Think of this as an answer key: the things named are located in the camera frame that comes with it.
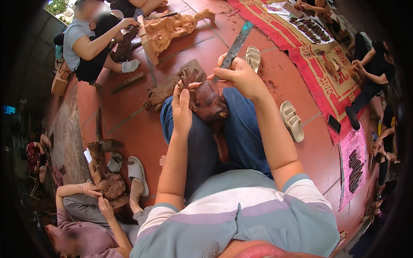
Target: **wooden carving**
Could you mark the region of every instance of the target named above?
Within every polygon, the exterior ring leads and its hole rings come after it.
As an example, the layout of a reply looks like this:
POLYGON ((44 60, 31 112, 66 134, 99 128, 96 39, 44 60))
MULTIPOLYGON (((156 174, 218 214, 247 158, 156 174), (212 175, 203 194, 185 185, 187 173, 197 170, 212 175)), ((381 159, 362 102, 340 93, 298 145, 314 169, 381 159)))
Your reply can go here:
MULTIPOLYGON (((189 69, 189 70, 198 70, 198 74, 196 75, 196 79, 193 82, 200 83, 207 79, 207 76, 202 69, 201 65, 198 63, 196 59, 192 59, 188 63, 184 64, 180 68, 182 69, 189 69)), ((146 110, 150 110, 154 108, 155 111, 158 111, 162 108, 164 101, 173 95, 173 90, 175 89, 175 85, 178 84, 180 81, 179 72, 173 75, 168 76, 165 80, 160 83, 159 85, 154 85, 150 88, 148 94, 148 100, 143 104, 146 110)))
POLYGON ((89 163, 89 170, 97 190, 108 199, 114 208, 119 208, 128 203, 122 193, 126 190, 125 182, 120 174, 112 173, 108 169, 104 159, 104 152, 112 152, 124 145, 113 139, 102 139, 101 110, 96 113, 96 142, 88 143, 92 161, 89 163))
MULTIPOLYGON (((181 69, 178 76, 182 80, 182 89, 188 88, 190 83, 195 82, 198 74, 197 69, 189 69, 188 67, 181 69)), ((212 81, 203 81, 196 89, 189 90, 190 101, 189 106, 195 114, 211 126, 212 130, 217 133, 221 130, 223 120, 228 116, 228 108, 226 106, 224 96, 218 91, 218 88, 212 84, 212 81)))
POLYGON ((138 22, 141 23, 139 35, 143 49, 151 59, 151 62, 154 65, 159 64, 158 56, 167 49, 171 40, 192 33, 202 19, 215 21, 215 12, 211 9, 205 9, 194 16, 190 14, 177 14, 149 21, 139 16, 138 22))
POLYGON ((116 63, 125 62, 132 57, 131 41, 135 39, 138 34, 139 23, 130 29, 128 33, 123 36, 123 41, 119 42, 116 52, 112 52, 110 57, 116 63))

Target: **gray t-shirt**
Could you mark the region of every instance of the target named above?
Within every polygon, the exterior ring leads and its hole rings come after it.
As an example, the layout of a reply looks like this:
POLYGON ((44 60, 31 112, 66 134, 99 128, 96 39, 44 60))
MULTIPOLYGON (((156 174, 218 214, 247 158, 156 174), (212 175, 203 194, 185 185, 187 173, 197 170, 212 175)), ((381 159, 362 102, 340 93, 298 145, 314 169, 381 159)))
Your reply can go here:
POLYGON ((95 32, 89 29, 89 23, 73 19, 72 23, 67 27, 63 40, 63 58, 72 72, 80 64, 80 57, 72 49, 73 44, 85 35, 88 37, 96 36, 95 32))

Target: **lips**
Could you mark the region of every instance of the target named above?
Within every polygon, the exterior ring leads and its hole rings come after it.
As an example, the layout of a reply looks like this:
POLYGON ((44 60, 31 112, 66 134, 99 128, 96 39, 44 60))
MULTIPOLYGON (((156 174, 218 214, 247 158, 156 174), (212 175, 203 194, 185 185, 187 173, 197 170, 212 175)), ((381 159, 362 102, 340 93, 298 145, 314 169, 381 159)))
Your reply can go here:
POLYGON ((272 244, 256 244, 246 248, 234 258, 270 258, 284 255, 284 250, 272 244))

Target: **light wood statue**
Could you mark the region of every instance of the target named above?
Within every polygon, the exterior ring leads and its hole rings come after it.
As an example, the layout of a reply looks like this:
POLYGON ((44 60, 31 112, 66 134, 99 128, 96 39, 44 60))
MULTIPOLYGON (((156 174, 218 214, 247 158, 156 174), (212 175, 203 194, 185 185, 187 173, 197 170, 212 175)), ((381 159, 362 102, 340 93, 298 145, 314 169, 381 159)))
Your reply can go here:
MULTIPOLYGON (((170 12, 165 11, 161 16, 168 14, 170 12)), ((211 9, 205 9, 194 16, 176 14, 153 20, 145 20, 142 16, 139 16, 138 22, 141 24, 139 35, 142 46, 153 65, 159 64, 159 54, 167 49, 173 38, 192 33, 202 19, 215 21, 215 12, 211 9)))

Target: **carving knife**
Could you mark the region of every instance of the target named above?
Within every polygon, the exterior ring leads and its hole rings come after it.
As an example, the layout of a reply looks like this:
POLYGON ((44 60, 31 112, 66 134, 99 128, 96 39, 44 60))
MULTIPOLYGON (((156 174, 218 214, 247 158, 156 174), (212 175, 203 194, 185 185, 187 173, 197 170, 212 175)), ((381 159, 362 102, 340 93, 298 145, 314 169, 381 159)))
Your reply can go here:
MULTIPOLYGON (((228 67, 230 67, 232 61, 237 56, 242 45, 247 39, 249 33, 251 32, 251 29, 253 26, 254 25, 250 21, 246 21, 244 23, 244 26, 242 26, 241 32, 238 34, 237 38, 235 39, 234 44, 231 46, 230 51, 228 51, 228 54, 224 58, 224 61, 222 62, 220 68, 227 69, 228 67)), ((215 84, 218 80, 219 80, 219 77, 215 75, 214 78, 212 79, 212 83, 215 84)))

